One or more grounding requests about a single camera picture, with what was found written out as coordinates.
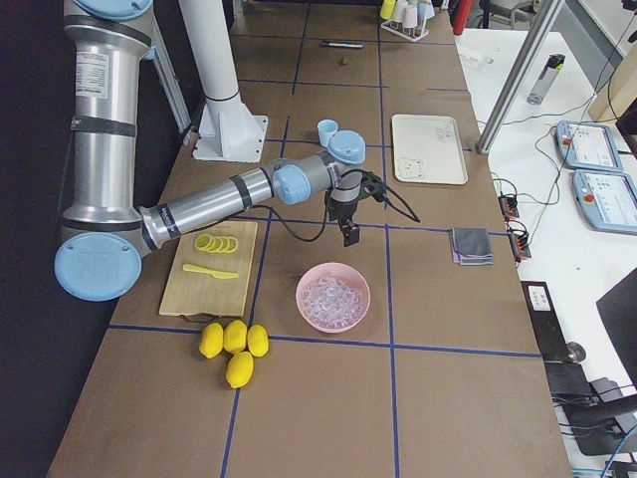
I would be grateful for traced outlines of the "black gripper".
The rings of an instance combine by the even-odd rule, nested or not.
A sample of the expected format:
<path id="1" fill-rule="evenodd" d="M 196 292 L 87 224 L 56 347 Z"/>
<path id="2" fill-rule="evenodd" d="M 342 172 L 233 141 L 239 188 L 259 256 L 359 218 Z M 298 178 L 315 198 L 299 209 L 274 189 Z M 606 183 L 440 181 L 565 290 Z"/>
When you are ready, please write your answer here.
<path id="1" fill-rule="evenodd" d="M 324 206 L 327 211 L 327 219 L 335 221 L 343 236 L 343 246 L 350 247 L 359 243 L 359 225 L 355 223 L 353 216 L 357 210 L 358 200 L 339 201 L 332 197 L 330 191 L 324 194 Z"/>

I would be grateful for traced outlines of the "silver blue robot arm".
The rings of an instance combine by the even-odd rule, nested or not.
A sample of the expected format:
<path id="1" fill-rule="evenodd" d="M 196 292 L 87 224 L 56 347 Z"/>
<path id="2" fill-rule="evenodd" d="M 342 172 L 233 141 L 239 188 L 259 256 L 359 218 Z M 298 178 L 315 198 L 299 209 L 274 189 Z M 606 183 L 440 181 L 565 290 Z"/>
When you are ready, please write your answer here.
<path id="1" fill-rule="evenodd" d="M 337 222 L 344 243 L 359 239 L 353 216 L 362 195 L 362 136 L 324 119 L 318 153 L 261 164 L 268 120 L 241 99 L 223 4 L 182 1 L 176 11 L 205 96 L 195 155 L 254 167 L 173 200 L 136 206 L 136 199 L 157 197 L 177 148 L 162 132 L 137 123 L 144 60 L 155 66 L 181 138 L 190 132 L 190 111 L 151 2 L 66 2 L 64 27 L 76 46 L 74 195 L 61 219 L 55 275 L 67 293 L 84 301 L 120 297 L 138 280 L 150 252 L 272 198 L 294 205 L 323 193 L 327 217 Z"/>

